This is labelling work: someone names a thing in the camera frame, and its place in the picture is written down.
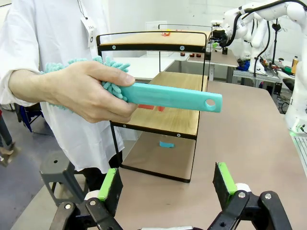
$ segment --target human hand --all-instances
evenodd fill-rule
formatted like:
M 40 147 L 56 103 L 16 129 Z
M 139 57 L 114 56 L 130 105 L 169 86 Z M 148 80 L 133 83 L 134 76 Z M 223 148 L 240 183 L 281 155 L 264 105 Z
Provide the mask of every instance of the human hand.
M 101 85 L 101 81 L 108 81 L 130 86 L 135 79 L 97 61 L 76 62 L 65 69 L 44 74 L 44 77 L 51 95 L 48 102 L 63 105 L 88 122 L 128 122 L 137 108 L 137 105 L 113 96 Z

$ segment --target plastic stool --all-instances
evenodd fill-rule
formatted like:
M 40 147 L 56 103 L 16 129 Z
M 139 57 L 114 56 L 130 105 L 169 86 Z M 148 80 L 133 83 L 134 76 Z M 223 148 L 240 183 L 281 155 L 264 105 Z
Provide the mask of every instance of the plastic stool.
M 87 185 L 83 191 L 74 176 L 75 166 L 69 161 L 63 152 L 49 154 L 40 166 L 40 174 L 55 204 L 70 201 L 82 203 L 87 194 Z M 54 195 L 56 184 L 63 184 L 71 193 L 70 198 L 56 198 Z

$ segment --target yellow bottle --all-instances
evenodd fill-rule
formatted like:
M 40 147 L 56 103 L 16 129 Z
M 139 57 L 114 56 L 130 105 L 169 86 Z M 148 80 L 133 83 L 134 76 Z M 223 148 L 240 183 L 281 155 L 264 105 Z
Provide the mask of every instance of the yellow bottle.
M 291 73 L 295 74 L 296 73 L 296 66 L 298 64 L 298 59 L 297 56 L 292 61 L 292 68 L 291 68 Z

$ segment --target person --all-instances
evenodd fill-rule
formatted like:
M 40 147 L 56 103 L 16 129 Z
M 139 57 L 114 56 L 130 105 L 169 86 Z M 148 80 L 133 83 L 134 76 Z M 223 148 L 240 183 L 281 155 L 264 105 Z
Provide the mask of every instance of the person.
M 0 34 L 0 103 L 40 102 L 59 146 L 77 171 L 84 170 L 90 190 L 100 188 L 115 155 L 109 120 L 128 122 L 137 108 L 104 90 L 101 81 L 130 86 L 135 79 L 96 61 L 46 74 L 40 70 L 51 62 L 92 60 L 97 55 L 93 38 L 107 33 L 101 0 L 14 0 Z M 101 42 L 109 39 L 103 36 Z M 106 55 L 110 53 L 103 52 L 103 59 Z M 122 151 L 117 128 L 115 133 Z
M 10 135 L 10 132 L 8 128 L 6 127 L 6 124 L 4 122 L 4 119 L 2 117 L 2 111 L 0 110 L 0 134 L 3 137 L 6 145 L 8 146 L 9 150 L 7 150 L 3 143 L 2 138 L 0 137 L 0 155 L 11 155 L 14 150 L 15 142 L 12 140 L 12 137 Z

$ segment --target white lab coat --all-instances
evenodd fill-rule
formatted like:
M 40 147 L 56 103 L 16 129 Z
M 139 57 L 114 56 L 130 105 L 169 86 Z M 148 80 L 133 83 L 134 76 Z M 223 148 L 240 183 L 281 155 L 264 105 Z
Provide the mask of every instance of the white lab coat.
M 101 0 L 84 0 L 88 15 L 98 27 L 97 34 L 107 33 Z M 81 22 L 77 0 L 14 0 L 0 33 L 0 103 L 31 103 L 17 99 L 8 88 L 13 70 L 27 69 L 35 73 L 46 63 L 67 64 L 70 59 L 91 59 L 87 31 Z M 109 121 L 91 124 L 79 115 L 41 103 L 44 117 L 59 146 L 76 170 L 96 167 L 102 173 L 115 155 Z M 123 146 L 116 128 L 118 148 Z

